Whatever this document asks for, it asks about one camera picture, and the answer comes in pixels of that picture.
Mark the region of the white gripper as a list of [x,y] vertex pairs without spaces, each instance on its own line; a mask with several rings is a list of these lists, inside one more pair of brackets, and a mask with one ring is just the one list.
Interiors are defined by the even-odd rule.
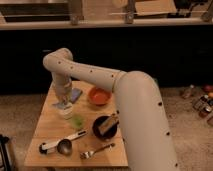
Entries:
[[53,82],[55,95],[60,103],[67,104],[70,101],[72,91],[72,81],[70,79],[65,82]]

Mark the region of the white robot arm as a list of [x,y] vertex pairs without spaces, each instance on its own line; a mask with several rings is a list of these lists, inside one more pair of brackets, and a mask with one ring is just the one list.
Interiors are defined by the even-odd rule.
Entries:
[[62,100],[73,78],[114,94],[131,171],[180,171],[161,93],[150,75],[78,63],[67,48],[47,54],[43,65]]

